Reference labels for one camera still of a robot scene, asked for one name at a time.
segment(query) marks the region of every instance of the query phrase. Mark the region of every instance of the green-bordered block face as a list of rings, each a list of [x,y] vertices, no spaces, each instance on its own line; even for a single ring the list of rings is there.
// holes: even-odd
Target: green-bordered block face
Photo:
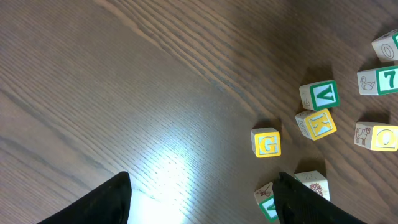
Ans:
[[[261,202],[259,206],[269,221],[273,222],[278,219],[278,214],[276,214],[274,203],[274,196],[267,198],[267,200]]]
[[[310,93],[314,110],[331,108],[340,104],[334,80],[310,86]]]
[[[398,48],[398,32],[392,36],[392,39],[394,40],[394,43],[396,43],[396,46]]]
[[[376,80],[379,95],[398,92],[398,66],[377,69]]]

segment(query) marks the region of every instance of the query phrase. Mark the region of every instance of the green letter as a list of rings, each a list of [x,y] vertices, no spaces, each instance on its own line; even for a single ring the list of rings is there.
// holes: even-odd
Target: green letter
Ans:
[[[331,86],[329,88],[324,89],[322,92],[318,93],[317,98],[322,98],[326,100],[335,100],[334,96],[325,96],[326,94],[331,93]]]
[[[388,71],[384,73],[384,77],[387,78],[387,76],[391,76],[390,77],[390,88],[394,87],[394,76],[396,75],[396,71]]]

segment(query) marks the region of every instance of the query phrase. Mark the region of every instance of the duck picture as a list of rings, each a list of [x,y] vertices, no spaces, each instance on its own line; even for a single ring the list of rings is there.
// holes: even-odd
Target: duck picture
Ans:
[[[363,90],[373,89],[375,82],[366,82],[366,77],[361,78],[361,86]]]

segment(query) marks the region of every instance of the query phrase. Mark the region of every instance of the toy block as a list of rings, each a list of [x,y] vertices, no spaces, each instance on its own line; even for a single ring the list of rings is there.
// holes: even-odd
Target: toy block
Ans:
[[[295,118],[302,134],[314,141],[337,131],[328,109],[304,111]]]
[[[330,201],[328,180],[318,171],[294,174],[294,177],[303,183],[303,185],[309,187],[318,195],[321,195],[324,199]]]
[[[308,110],[322,110],[340,104],[334,80],[300,86],[300,96],[303,107]]]
[[[398,65],[358,72],[360,95],[398,92]]]
[[[381,62],[398,60],[398,29],[374,40],[372,46]]]
[[[377,122],[357,122],[354,143],[375,151],[398,149],[398,126]]]
[[[258,158],[280,156],[280,135],[274,128],[251,130],[251,144]]]
[[[274,192],[272,191],[273,183],[268,183],[265,186],[254,192],[254,197],[259,205],[261,211],[266,215],[270,222],[278,220],[274,203]]]

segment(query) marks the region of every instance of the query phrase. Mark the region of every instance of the green number 7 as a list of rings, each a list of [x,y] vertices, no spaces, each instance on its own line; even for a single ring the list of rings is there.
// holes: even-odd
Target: green number 7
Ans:
[[[394,76],[396,75],[396,71],[388,71],[384,73],[384,77],[387,78],[387,76],[391,76],[390,77],[390,88],[394,87]]]

